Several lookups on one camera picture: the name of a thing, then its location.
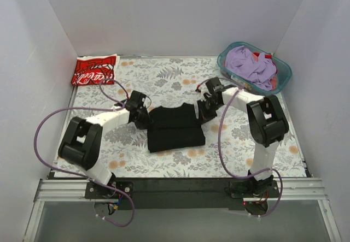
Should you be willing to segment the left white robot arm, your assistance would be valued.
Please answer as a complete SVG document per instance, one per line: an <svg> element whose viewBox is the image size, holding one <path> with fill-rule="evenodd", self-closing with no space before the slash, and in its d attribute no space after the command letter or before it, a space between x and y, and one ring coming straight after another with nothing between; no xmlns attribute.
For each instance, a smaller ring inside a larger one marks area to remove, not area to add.
<svg viewBox="0 0 350 242"><path fill-rule="evenodd" d="M138 129L150 126L146 98L145 94L132 91L127 99L98 115L72 118L63 135L58 149L59 158L80 169L91 180L96 180L94 190L104 198L115 198L116 188L122 191L125 188L99 160L102 137L128 123L134 123Z"/></svg>

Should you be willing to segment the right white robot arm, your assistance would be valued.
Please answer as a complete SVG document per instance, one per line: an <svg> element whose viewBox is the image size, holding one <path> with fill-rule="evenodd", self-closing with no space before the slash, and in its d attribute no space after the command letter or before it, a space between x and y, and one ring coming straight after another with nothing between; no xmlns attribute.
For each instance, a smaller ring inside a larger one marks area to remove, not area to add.
<svg viewBox="0 0 350 242"><path fill-rule="evenodd" d="M204 124L217 116L225 106L219 131L222 131L225 114L234 107L248 115L250 134L255 141L253 163L247 176L228 173L247 185L247 192L260 197L273 183L273 162L277 146L289 131L289 124L275 95L260 96L233 85L223 85L219 77L207 79L196 87L201 94L197 101L199 121Z"/></svg>

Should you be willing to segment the black t-shirt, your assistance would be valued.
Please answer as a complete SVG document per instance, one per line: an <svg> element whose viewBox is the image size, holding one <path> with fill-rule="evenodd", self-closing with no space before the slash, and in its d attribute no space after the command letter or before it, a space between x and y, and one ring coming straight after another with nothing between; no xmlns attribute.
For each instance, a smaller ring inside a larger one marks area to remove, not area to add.
<svg viewBox="0 0 350 242"><path fill-rule="evenodd" d="M203 146L206 138L193 104L183 103L176 108L157 107L149 116L148 150L151 153Z"/></svg>

